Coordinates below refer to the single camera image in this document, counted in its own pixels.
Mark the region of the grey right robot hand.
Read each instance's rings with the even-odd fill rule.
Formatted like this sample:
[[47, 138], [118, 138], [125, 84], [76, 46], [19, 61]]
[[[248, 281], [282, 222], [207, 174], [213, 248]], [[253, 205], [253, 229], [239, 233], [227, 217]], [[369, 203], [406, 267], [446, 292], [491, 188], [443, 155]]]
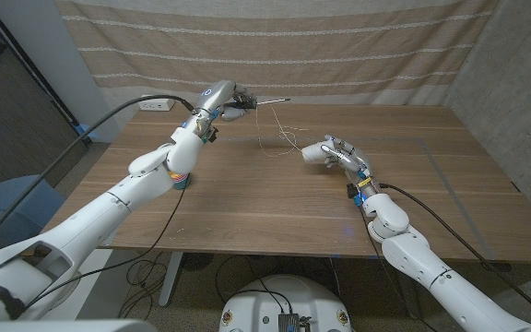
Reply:
[[372, 165], [359, 148], [336, 136], [325, 135], [324, 164], [327, 168], [340, 166], [351, 183], [357, 184], [372, 176]]

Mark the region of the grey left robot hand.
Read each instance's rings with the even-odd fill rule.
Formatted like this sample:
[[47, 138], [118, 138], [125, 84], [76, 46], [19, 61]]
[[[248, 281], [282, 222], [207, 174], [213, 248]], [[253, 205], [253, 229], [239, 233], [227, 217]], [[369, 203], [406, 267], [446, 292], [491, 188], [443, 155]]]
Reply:
[[212, 119], [218, 115], [231, 122], [257, 108], [257, 100], [246, 87], [231, 80], [220, 80], [203, 91], [195, 109], [207, 112]]

